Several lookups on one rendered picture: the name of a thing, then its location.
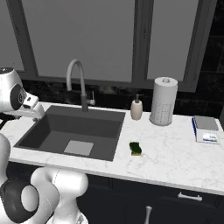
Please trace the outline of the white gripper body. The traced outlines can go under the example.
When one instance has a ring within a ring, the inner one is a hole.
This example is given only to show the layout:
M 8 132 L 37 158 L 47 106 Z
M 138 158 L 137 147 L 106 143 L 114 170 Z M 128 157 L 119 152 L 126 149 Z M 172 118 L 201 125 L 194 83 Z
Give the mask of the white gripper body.
M 25 108 L 22 106 L 19 110 L 14 111 L 13 115 L 41 119 L 45 115 L 45 111 L 42 104 L 38 102 L 33 108 Z

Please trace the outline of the dark grey sink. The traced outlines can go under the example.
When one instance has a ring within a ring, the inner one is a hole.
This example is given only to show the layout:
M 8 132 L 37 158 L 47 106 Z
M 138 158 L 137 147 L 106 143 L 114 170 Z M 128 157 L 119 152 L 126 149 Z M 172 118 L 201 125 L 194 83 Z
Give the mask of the dark grey sink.
M 124 117 L 124 112 L 51 106 L 15 146 L 112 162 Z

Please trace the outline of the green and yellow sponge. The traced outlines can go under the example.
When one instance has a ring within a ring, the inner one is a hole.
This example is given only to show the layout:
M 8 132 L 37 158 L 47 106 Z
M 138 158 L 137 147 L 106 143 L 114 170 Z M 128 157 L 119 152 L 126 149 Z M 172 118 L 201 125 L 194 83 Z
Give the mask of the green and yellow sponge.
M 142 149 L 139 145 L 139 142 L 130 142 L 129 148 L 132 156 L 140 156 L 142 154 Z

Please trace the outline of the grey curved tap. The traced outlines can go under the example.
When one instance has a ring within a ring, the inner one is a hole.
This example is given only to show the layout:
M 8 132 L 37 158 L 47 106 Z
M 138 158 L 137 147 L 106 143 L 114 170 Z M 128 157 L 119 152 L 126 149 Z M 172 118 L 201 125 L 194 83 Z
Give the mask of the grey curved tap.
M 78 59 L 73 59 L 66 70 L 66 89 L 68 91 L 72 90 L 72 71 L 74 66 L 78 67 L 79 75 L 80 75 L 80 100 L 81 100 L 81 109 L 83 112 L 88 112 L 88 106 L 95 105 L 95 99 L 88 99 L 85 87 L 85 79 L 84 79 L 84 69 L 83 65 Z

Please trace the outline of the grey framed window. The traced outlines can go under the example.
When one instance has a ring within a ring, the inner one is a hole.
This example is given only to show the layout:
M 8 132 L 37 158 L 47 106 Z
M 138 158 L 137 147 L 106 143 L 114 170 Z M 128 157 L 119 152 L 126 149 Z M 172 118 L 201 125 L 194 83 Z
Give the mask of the grey framed window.
M 196 91 L 218 0 L 0 0 L 0 66 L 62 82 L 79 59 L 88 85 Z

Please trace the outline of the beige soap dispenser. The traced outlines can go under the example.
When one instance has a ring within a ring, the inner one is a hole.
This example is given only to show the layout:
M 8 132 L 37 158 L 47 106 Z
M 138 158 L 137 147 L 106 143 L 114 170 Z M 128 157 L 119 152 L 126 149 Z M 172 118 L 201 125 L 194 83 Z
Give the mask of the beige soap dispenser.
M 143 103 L 139 97 L 140 94 L 136 94 L 136 99 L 131 103 L 130 115 L 133 120 L 139 120 L 143 113 Z

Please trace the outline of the white paper towel roll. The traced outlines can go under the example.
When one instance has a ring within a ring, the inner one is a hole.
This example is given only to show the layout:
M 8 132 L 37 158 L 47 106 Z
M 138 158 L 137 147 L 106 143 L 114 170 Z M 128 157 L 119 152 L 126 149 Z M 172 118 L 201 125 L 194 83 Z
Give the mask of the white paper towel roll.
M 154 80 L 150 121 L 157 126 L 168 126 L 178 91 L 178 82 L 170 77 L 158 77 Z

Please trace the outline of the dark drawer front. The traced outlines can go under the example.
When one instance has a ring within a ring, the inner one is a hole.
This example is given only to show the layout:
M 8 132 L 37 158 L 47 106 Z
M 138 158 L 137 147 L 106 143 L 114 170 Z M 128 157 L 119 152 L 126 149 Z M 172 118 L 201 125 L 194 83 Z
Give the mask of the dark drawer front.
M 113 190 L 126 196 L 132 196 L 143 200 L 166 200 L 185 204 L 195 204 L 214 207 L 218 196 L 215 194 L 194 192 L 168 186 L 145 184 L 136 181 L 128 181 L 114 178 Z M 179 199 L 178 194 L 182 192 L 189 196 L 200 196 L 201 202 L 191 199 Z

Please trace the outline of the dark cupboard door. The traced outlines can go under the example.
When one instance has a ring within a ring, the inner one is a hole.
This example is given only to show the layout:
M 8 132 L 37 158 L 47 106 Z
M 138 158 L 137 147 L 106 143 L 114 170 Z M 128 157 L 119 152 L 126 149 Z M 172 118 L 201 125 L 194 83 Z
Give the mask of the dark cupboard door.
M 146 207 L 152 207 L 150 224 L 215 224 L 209 208 L 161 199 L 131 199 L 127 205 L 127 224 L 144 224 Z

